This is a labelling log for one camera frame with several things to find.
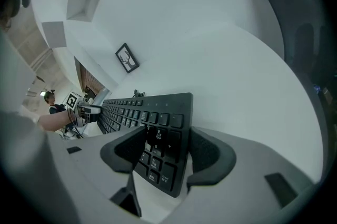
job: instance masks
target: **framed picture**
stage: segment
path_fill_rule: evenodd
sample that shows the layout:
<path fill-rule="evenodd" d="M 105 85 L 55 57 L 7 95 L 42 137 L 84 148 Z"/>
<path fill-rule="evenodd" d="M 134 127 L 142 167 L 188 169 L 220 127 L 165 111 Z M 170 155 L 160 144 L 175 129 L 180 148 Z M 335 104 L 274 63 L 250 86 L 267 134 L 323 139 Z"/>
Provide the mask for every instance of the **framed picture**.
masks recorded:
<path fill-rule="evenodd" d="M 130 73 L 131 71 L 139 67 L 136 58 L 133 56 L 126 43 L 124 43 L 123 46 L 120 47 L 120 49 L 116 52 L 116 56 L 127 73 Z"/>

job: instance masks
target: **keyboard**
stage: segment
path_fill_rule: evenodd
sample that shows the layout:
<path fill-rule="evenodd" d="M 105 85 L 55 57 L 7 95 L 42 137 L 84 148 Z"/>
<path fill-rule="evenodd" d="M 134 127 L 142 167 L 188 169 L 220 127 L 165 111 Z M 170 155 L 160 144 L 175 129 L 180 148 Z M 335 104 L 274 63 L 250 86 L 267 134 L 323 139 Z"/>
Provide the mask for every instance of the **keyboard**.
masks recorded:
<path fill-rule="evenodd" d="M 193 95 L 191 93 L 104 100 L 97 125 L 103 134 L 145 126 L 145 150 L 135 171 L 172 197 L 184 177 Z"/>

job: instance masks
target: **round white tabletop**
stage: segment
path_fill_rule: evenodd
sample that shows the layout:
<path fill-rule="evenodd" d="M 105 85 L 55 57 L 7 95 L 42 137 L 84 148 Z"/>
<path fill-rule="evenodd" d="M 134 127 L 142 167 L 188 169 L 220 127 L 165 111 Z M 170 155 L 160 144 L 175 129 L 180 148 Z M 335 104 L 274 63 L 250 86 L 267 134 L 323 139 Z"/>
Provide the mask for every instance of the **round white tabletop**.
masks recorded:
<path fill-rule="evenodd" d="M 237 26 L 171 45 L 128 74 L 108 98 L 129 98 L 134 89 L 146 96 L 191 92 L 193 126 L 263 143 L 314 182 L 321 178 L 321 132 L 303 86 L 276 53 Z"/>

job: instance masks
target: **forearm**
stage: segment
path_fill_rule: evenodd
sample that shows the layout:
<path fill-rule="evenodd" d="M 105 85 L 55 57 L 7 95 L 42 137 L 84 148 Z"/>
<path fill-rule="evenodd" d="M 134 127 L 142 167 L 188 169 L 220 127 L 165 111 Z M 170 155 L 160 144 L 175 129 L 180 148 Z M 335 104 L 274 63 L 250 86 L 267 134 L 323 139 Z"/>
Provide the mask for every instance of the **forearm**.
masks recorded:
<path fill-rule="evenodd" d="M 54 114 L 42 115 L 40 116 L 38 123 L 44 130 L 56 131 L 69 124 L 71 122 L 70 119 L 75 119 L 73 113 L 68 114 L 68 111 L 63 111 Z"/>

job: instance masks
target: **black chair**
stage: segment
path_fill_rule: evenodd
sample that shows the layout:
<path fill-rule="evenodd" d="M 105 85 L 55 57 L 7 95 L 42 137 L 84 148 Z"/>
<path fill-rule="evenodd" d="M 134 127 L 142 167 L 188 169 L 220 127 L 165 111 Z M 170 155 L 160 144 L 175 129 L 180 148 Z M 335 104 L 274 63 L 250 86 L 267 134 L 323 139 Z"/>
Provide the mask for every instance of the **black chair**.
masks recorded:
<path fill-rule="evenodd" d="M 297 75 L 315 109 L 323 141 L 323 177 L 334 159 L 334 130 L 322 92 L 337 69 L 337 41 L 324 0 L 269 0 L 282 32 L 284 60 Z"/>

